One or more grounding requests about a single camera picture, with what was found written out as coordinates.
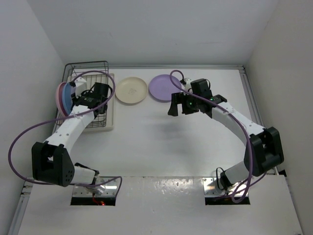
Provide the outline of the cream plate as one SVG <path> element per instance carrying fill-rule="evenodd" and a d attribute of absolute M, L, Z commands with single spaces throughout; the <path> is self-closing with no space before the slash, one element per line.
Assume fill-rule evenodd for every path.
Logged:
<path fill-rule="evenodd" d="M 127 77 L 122 79 L 115 89 L 115 96 L 117 99 L 128 105 L 140 103 L 146 98 L 147 94 L 147 83 L 138 77 Z"/>

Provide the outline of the blue plate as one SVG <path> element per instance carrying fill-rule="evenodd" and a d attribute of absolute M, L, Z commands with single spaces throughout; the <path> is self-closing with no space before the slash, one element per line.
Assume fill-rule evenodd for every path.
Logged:
<path fill-rule="evenodd" d="M 72 110 L 72 86 L 70 83 L 66 83 L 62 89 L 62 104 L 66 116 L 69 116 Z"/>

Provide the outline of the pink plate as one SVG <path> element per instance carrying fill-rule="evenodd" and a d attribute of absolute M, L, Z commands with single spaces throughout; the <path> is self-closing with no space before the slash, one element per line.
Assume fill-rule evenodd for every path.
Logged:
<path fill-rule="evenodd" d="M 57 109 L 59 111 L 59 113 L 61 114 L 62 117 L 66 117 L 67 113 L 64 110 L 63 107 L 63 101 L 62 101 L 62 93 L 63 93 L 63 87 L 65 86 L 66 82 L 62 82 L 58 85 L 57 89 L 56 89 L 56 93 L 55 93 L 55 102 L 57 105 Z"/>

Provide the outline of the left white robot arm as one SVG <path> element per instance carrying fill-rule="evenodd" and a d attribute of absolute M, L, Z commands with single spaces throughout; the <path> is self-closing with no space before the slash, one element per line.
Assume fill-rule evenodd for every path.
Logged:
<path fill-rule="evenodd" d="M 95 185 L 97 170 L 73 163 L 70 152 L 85 128 L 107 110 L 106 101 L 113 93 L 108 84 L 96 82 L 91 90 L 86 84 L 63 82 L 56 90 L 59 112 L 66 118 L 61 126 L 44 142 L 36 142 L 31 149 L 33 178 L 44 183 Z"/>

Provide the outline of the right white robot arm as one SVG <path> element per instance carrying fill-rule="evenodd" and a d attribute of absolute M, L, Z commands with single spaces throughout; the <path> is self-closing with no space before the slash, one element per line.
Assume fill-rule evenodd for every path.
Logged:
<path fill-rule="evenodd" d="M 168 115 L 178 116 L 178 105 L 185 115 L 201 112 L 221 123 L 246 147 L 244 159 L 223 170 L 217 180 L 217 187 L 225 191 L 237 182 L 253 176 L 261 176 L 284 161 L 279 131 L 265 128 L 235 110 L 222 95 L 213 95 L 207 79 L 183 78 L 173 93 Z"/>

